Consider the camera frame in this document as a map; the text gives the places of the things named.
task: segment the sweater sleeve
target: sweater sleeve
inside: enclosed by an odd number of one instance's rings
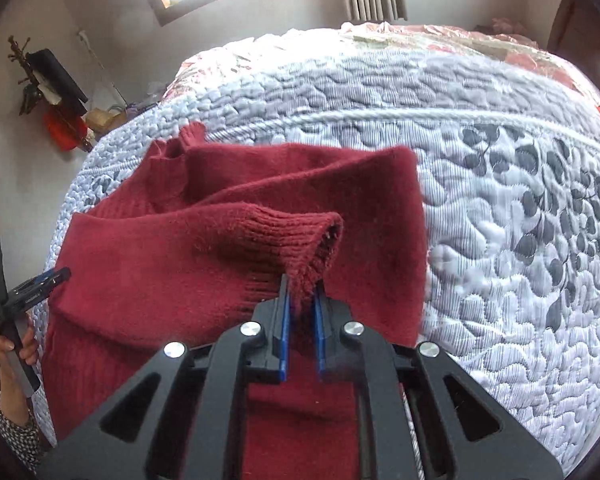
[[[9,444],[18,459],[33,473],[40,463],[41,447],[38,426],[33,414],[25,426],[18,426],[4,416],[0,410],[0,436]]]

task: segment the quilted bedspread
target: quilted bedspread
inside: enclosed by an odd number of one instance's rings
[[[600,414],[600,115],[590,101],[502,62],[419,50],[238,76],[105,137],[71,184],[47,267],[72,214],[188,121],[203,121],[211,142],[409,146],[429,236],[422,338],[573,468]],[[46,316],[46,304],[35,308],[42,350]],[[54,441],[43,388],[34,401]]]

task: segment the black handle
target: black handle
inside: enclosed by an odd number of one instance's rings
[[[20,366],[16,364],[16,359],[13,357],[10,358],[10,364],[25,396],[30,397],[40,387],[40,379],[33,367],[20,358],[20,350],[23,347],[16,323],[13,321],[6,322],[0,330],[0,334],[13,343],[13,352],[10,353],[17,357],[17,363]]]

